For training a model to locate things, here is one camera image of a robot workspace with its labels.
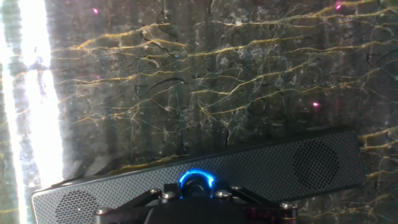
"black speaker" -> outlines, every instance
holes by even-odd
[[[211,157],[66,182],[33,194],[35,219],[37,223],[91,223],[97,208],[117,208],[146,190],[178,182],[192,169],[275,202],[364,184],[357,136],[348,128],[335,128]]]

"glowing ring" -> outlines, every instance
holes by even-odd
[[[208,183],[209,183],[209,187],[211,188],[211,187],[213,186],[213,182],[214,182],[214,179],[215,179],[215,178],[213,177],[213,175],[211,175],[211,174],[209,174],[209,173],[207,173],[207,172],[205,172],[205,171],[203,171],[203,170],[198,170],[198,169],[192,169],[192,170],[189,170],[189,171],[187,171],[186,173],[184,173],[184,175],[182,175],[181,178],[180,178],[180,180],[179,180],[179,182],[181,183],[181,186],[183,185],[184,180],[185,180],[189,175],[192,175],[192,174],[199,174],[199,175],[204,176],[204,177],[207,179]]]

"bright light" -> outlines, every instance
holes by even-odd
[[[184,180],[192,174],[199,174],[199,175],[204,176],[207,179],[207,181],[209,182],[209,187],[211,188],[213,186],[213,182],[214,182],[215,178],[211,174],[207,173],[206,171],[198,170],[198,169],[192,169],[192,170],[189,170],[188,172],[184,173],[184,175],[182,175],[179,180],[181,185],[183,185]]]
[[[24,90],[29,105],[29,140],[42,188],[61,182],[62,139],[58,124],[58,98],[49,70],[51,49],[45,2],[20,0],[22,56],[26,67]]]

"speaker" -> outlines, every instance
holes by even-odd
[[[176,183],[191,169],[245,187],[274,202],[298,200],[364,184],[357,136],[348,128],[316,131],[114,176],[54,185],[31,197],[37,223],[91,223],[99,207],[117,208],[151,188]]]

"perforated mesh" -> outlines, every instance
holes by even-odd
[[[297,180],[309,189],[323,189],[335,177],[339,162],[337,152],[320,141],[302,144],[293,155]]]
[[[76,190],[63,196],[55,210],[55,218],[59,224],[75,224],[76,220],[89,223],[92,220],[92,212],[98,208],[99,205],[94,196]]]
[[[308,150],[304,150],[308,148],[313,152],[307,154],[310,158],[306,156]],[[322,158],[331,159],[322,165]],[[336,162],[334,158],[338,161],[337,170],[333,165]],[[310,164],[312,168],[305,168],[304,164]],[[275,202],[309,197],[364,182],[357,137],[354,132],[345,131],[37,192],[32,196],[35,216],[39,224],[60,223],[60,220],[64,220],[64,223],[69,220],[74,223],[91,223],[96,205],[84,204],[82,201],[85,200],[80,197],[68,195],[87,193],[96,199],[100,207],[117,208],[148,189],[161,189],[166,183],[176,182],[184,172],[192,168],[207,170],[216,180],[227,180],[231,185],[246,187]],[[82,207],[77,210],[73,204]]]

